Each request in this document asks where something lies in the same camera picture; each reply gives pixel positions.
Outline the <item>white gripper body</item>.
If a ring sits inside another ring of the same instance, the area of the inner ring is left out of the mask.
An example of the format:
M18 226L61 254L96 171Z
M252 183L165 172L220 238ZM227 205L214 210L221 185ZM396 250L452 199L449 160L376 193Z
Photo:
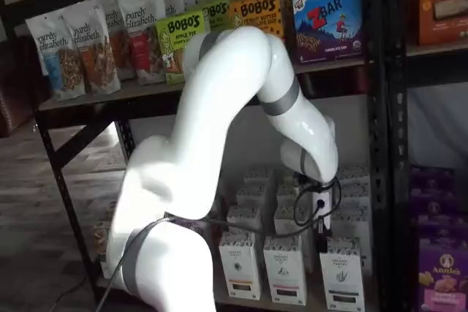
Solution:
M330 216L327 215L332 210L333 207L333 189L329 188L321 192L313 192L312 193L312 210L317 212L314 218L318 218L319 216L323 216L323 226L325 228L325 217Z

